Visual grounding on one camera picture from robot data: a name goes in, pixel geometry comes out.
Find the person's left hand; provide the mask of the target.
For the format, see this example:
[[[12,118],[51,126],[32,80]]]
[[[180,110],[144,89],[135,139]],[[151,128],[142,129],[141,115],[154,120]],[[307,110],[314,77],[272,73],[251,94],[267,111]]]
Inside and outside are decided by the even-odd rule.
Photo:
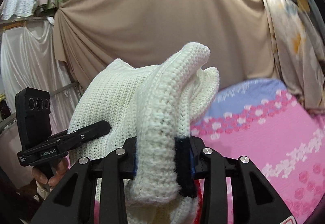
[[[69,162],[64,157],[54,162],[54,167],[51,165],[33,167],[32,176],[42,189],[50,192],[67,173],[68,169]]]

